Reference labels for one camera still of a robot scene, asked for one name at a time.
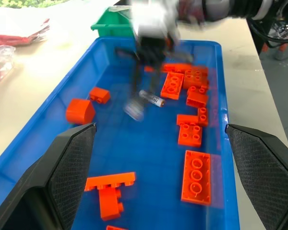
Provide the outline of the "silver AA battery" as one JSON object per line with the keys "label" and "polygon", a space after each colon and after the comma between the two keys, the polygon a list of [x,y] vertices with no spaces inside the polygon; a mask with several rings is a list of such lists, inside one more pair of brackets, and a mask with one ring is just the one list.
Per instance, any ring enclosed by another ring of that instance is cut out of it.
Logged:
{"label": "silver AA battery", "polygon": [[130,98],[124,107],[124,112],[135,121],[142,121],[144,117],[144,103],[142,98],[139,96]]}
{"label": "silver AA battery", "polygon": [[165,100],[160,98],[160,97],[157,97],[153,94],[149,94],[148,92],[144,91],[144,90],[141,90],[139,92],[139,96],[146,99],[148,102],[158,106],[158,107],[163,107],[164,104],[165,104]]}

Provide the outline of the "orange curved building brick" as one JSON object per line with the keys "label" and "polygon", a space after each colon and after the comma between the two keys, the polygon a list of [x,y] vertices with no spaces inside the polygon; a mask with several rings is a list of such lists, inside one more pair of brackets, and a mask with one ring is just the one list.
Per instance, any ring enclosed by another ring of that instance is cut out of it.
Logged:
{"label": "orange curved building brick", "polygon": [[74,98],[66,110],[66,120],[69,123],[84,125],[91,123],[96,112],[90,100]]}

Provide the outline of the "orange hollow upturned brick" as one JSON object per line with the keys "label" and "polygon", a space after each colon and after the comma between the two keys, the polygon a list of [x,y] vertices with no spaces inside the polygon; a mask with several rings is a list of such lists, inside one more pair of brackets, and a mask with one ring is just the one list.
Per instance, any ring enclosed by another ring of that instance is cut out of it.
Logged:
{"label": "orange hollow upturned brick", "polygon": [[190,92],[187,96],[186,104],[191,107],[206,107],[208,102],[208,95],[197,92]]}

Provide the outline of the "orange four-stud brick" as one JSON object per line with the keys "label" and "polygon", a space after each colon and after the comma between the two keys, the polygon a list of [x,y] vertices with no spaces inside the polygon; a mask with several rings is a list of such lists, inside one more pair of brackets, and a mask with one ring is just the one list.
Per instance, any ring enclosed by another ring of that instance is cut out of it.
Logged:
{"label": "orange four-stud brick", "polygon": [[201,147],[203,128],[198,125],[180,125],[178,144],[189,147]]}
{"label": "orange four-stud brick", "polygon": [[193,68],[185,71],[183,89],[189,89],[191,86],[204,89],[209,88],[207,68]]}

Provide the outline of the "orange two-stud brick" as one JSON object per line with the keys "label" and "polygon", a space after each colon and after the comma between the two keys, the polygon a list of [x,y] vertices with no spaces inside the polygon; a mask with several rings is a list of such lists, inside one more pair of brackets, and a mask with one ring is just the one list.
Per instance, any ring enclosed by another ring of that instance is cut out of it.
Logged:
{"label": "orange two-stud brick", "polygon": [[198,125],[202,127],[208,126],[208,110],[205,107],[198,108]]}

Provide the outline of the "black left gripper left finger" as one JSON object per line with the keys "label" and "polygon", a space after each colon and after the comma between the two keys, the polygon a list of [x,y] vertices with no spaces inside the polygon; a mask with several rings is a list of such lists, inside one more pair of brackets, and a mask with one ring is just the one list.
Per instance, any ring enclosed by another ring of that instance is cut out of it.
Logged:
{"label": "black left gripper left finger", "polygon": [[71,230],[95,134],[96,125],[90,123],[55,137],[0,205],[0,230]]}

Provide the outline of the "long orange flat plate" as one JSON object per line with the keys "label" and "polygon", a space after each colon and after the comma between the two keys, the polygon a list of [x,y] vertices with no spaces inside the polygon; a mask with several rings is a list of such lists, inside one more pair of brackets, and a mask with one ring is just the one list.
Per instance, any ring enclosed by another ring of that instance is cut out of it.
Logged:
{"label": "long orange flat plate", "polygon": [[166,63],[162,66],[162,72],[175,72],[184,74],[185,71],[191,70],[192,65],[186,63]]}
{"label": "long orange flat plate", "polygon": [[84,191],[92,191],[95,188],[102,190],[108,187],[117,188],[121,185],[131,186],[136,180],[135,172],[126,172],[118,174],[103,175],[97,177],[88,177],[86,180]]}

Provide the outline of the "red packet stack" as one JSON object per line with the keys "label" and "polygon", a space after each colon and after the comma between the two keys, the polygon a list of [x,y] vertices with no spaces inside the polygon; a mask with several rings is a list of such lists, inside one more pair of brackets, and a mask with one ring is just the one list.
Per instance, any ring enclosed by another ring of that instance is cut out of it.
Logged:
{"label": "red packet stack", "polygon": [[25,46],[33,42],[42,41],[45,38],[44,33],[50,29],[49,21],[50,19],[47,18],[43,22],[41,29],[30,36],[13,36],[0,34],[0,46]]}

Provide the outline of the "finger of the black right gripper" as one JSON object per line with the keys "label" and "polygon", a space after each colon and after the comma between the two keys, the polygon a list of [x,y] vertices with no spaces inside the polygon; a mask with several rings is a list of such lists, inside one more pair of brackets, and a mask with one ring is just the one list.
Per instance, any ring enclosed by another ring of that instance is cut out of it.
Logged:
{"label": "finger of the black right gripper", "polygon": [[159,83],[160,83],[160,69],[155,69],[154,72],[151,74],[151,83],[148,91],[150,95],[155,95]]}
{"label": "finger of the black right gripper", "polygon": [[135,63],[134,72],[132,75],[132,97],[135,97],[138,93],[138,87],[141,83],[141,65],[138,61]]}

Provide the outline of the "green plastic bin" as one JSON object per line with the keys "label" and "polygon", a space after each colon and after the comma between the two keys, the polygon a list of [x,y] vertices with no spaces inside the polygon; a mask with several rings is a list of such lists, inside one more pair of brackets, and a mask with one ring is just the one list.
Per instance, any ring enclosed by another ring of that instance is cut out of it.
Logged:
{"label": "green plastic bin", "polygon": [[130,8],[128,6],[108,7],[97,22],[91,25],[92,31],[101,36],[133,36],[130,24]]}

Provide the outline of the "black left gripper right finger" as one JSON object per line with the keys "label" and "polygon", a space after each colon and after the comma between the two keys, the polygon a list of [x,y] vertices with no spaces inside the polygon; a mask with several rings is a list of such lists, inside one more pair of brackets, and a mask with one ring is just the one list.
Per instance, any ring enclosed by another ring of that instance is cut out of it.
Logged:
{"label": "black left gripper right finger", "polygon": [[288,230],[288,147],[258,129],[228,124],[242,186],[266,230]]}

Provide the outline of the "blue plastic bin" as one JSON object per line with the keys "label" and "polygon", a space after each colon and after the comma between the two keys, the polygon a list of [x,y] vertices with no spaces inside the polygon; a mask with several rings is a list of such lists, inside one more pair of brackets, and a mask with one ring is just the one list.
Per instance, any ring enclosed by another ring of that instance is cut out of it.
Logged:
{"label": "blue plastic bin", "polygon": [[110,92],[106,104],[94,104],[97,132],[88,176],[135,172],[132,186],[122,186],[124,212],[103,221],[97,191],[82,196],[72,230],[104,230],[114,225],[128,230],[240,230],[228,123],[222,49],[212,41],[182,41],[179,51],[195,55],[195,64],[208,68],[208,126],[200,152],[211,156],[211,205],[181,200],[187,146],[178,144],[178,114],[193,114],[187,93],[164,107],[149,105],[144,119],[134,121],[124,112],[130,95],[133,61],[115,55],[116,47],[134,49],[131,38],[101,37],[44,101],[0,156],[0,205],[23,173],[49,148],[54,138],[72,128],[66,120],[72,99],[87,99],[94,87]]}

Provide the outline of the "large orange upturned brick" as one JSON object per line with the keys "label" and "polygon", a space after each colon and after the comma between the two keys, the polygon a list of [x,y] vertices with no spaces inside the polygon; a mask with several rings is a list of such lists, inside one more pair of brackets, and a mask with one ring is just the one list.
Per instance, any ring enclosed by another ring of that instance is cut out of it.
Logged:
{"label": "large orange upturned brick", "polygon": [[210,154],[191,150],[185,152],[181,201],[211,205]]}

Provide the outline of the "clear plastic bag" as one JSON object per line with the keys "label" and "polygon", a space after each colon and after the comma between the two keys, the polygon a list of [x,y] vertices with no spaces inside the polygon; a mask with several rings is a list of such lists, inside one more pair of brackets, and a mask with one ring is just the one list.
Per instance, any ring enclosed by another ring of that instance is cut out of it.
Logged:
{"label": "clear plastic bag", "polygon": [[13,68],[15,47],[0,45],[0,77]]}

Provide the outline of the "grey orange-capped object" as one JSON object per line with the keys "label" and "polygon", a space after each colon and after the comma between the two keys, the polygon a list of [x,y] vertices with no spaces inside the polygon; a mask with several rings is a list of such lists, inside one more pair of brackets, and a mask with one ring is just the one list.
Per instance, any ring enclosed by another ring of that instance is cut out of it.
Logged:
{"label": "grey orange-capped object", "polygon": [[282,61],[288,59],[288,44],[281,45],[275,52],[274,58]]}

